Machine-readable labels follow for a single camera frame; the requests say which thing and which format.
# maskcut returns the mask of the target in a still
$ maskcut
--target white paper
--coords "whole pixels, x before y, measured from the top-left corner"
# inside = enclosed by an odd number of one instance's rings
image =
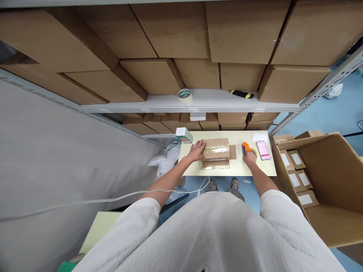
[[[297,165],[299,165],[299,164],[301,164],[302,163],[302,161],[300,160],[300,158],[299,158],[299,155],[297,155],[296,153],[295,154],[291,154],[291,157],[294,159],[294,161],[295,161],[295,163],[297,164]]]
[[[300,186],[299,180],[295,174],[289,174],[289,177],[294,187]]]
[[[306,204],[310,204],[312,203],[313,201],[311,200],[311,197],[309,194],[306,194],[306,195],[302,195],[302,196],[298,196],[299,200],[300,200],[300,203],[302,205],[306,205]]]
[[[301,179],[304,186],[308,186],[310,184],[310,182],[307,179],[307,176],[305,175],[305,173],[299,174],[299,177],[300,177],[300,179]]]
[[[289,166],[289,161],[287,160],[287,157],[285,154],[281,154],[281,158],[284,161],[285,166]]]

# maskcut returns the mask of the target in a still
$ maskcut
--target cardboard box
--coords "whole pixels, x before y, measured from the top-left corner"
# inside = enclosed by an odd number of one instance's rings
[[[177,94],[185,88],[172,59],[121,60],[120,64],[149,94]]]
[[[209,59],[174,59],[188,88],[219,89],[219,66]]]
[[[299,136],[296,136],[295,139],[298,140],[298,139],[321,136],[321,135],[323,135],[321,130],[308,130],[308,131],[300,134]]]
[[[275,120],[280,113],[250,113],[250,121],[268,121]]]
[[[209,58],[203,2],[131,5],[159,57]]]
[[[73,8],[118,58],[158,57],[129,5]]]
[[[124,127],[131,129],[141,135],[150,135],[150,134],[158,134],[155,130],[148,127],[143,123],[141,118],[126,118],[125,121],[122,123]]]
[[[161,122],[174,132],[178,127],[183,127],[179,122],[180,115],[180,113],[169,113],[168,115],[161,117]]]
[[[70,7],[0,13],[0,40],[54,72],[113,69],[119,58]]]
[[[258,100],[297,104],[329,73],[328,67],[268,65],[258,89]]]
[[[248,113],[218,113],[220,125],[244,124]]]
[[[25,61],[24,63],[1,64],[0,67],[80,105],[108,102],[39,63]]]
[[[246,128],[246,123],[220,125],[220,130],[245,130],[245,128]]]
[[[155,116],[153,113],[145,113],[142,120],[145,125],[160,134],[174,134],[173,131],[161,122],[161,116]]]
[[[216,113],[207,113],[205,121],[199,121],[203,131],[219,130],[219,123]]]
[[[298,150],[320,205],[302,207],[280,156],[283,149]],[[280,143],[272,147],[272,154],[282,191],[328,247],[363,241],[363,163],[343,136],[332,133]]]
[[[201,161],[225,161],[230,159],[230,144],[227,138],[203,140],[206,145],[202,151],[205,158]]]
[[[146,101],[148,93],[118,64],[111,71],[65,73],[111,103]]]
[[[189,131],[202,131],[199,121],[190,121],[189,113],[182,113],[179,122],[182,127],[186,127]]]
[[[306,167],[297,150],[290,150],[287,152],[287,154],[289,155],[289,158],[296,170],[303,169]]]
[[[206,2],[212,62],[267,64],[289,5],[288,0]]]
[[[265,64],[221,63],[222,90],[256,92],[265,68]]]
[[[331,66],[362,36],[360,1],[297,1],[272,64]]]

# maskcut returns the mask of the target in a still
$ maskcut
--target packing tape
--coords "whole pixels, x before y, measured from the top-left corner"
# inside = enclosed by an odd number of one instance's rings
[[[193,101],[193,95],[188,89],[181,89],[178,92],[177,97],[179,101],[183,104],[188,104]]]

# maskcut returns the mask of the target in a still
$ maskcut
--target light yellow table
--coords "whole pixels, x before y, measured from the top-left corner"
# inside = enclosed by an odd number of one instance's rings
[[[192,163],[184,172],[184,176],[252,176],[251,171],[242,160],[242,143],[246,142],[249,146],[257,151],[257,165],[268,176],[276,176],[276,169],[273,163],[270,142],[268,140],[267,147],[270,148],[271,160],[263,161],[260,157],[256,142],[252,141],[252,133],[265,133],[268,139],[266,130],[259,131],[191,131],[193,135],[193,143],[203,139],[220,139],[227,138],[230,145],[236,145],[237,159],[230,160],[229,169],[213,169],[202,170],[202,162],[197,161]],[[189,153],[191,144],[181,144],[179,161]]]

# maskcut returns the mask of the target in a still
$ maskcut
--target white cable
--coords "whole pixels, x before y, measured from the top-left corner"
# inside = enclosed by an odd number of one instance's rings
[[[25,215],[1,217],[0,218],[0,221],[9,221],[9,220],[21,219],[21,218],[29,217],[29,216],[32,216],[32,215],[37,215],[37,214],[40,214],[40,213],[49,212],[51,210],[55,210],[55,209],[59,209],[59,208],[63,208],[63,207],[68,207],[68,206],[84,205],[84,204],[91,204],[91,203],[114,202],[114,201],[118,201],[118,200],[124,199],[124,198],[126,198],[128,196],[137,195],[139,193],[152,193],[152,192],[156,192],[156,191],[164,191],[166,193],[169,193],[169,192],[176,192],[176,193],[195,193],[195,192],[200,192],[200,187],[199,187],[199,190],[195,190],[195,191],[192,191],[192,192],[177,192],[177,191],[174,191],[174,190],[166,191],[164,189],[155,189],[155,190],[152,190],[152,191],[138,191],[138,192],[130,193],[128,195],[124,195],[124,196],[121,196],[121,197],[118,197],[118,198],[94,199],[94,200],[86,200],[86,201],[73,202],[73,203],[68,203],[68,204],[64,204],[64,205],[59,205],[59,206],[55,206],[55,207],[50,207],[50,208],[38,210],[36,212],[28,213],[28,214],[25,214]]]

